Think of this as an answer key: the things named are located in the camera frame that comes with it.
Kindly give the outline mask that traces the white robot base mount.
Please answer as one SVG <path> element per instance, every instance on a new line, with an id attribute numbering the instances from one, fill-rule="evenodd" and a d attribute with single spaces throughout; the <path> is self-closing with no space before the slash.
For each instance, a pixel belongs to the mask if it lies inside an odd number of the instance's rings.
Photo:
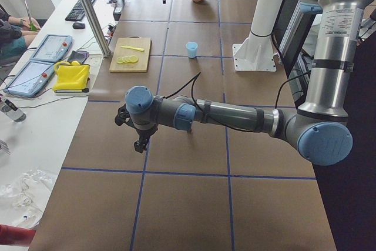
<path id="1" fill-rule="evenodd" d="M 271 38 L 282 1 L 257 0 L 249 36 L 233 45 L 235 71 L 276 71 Z"/>

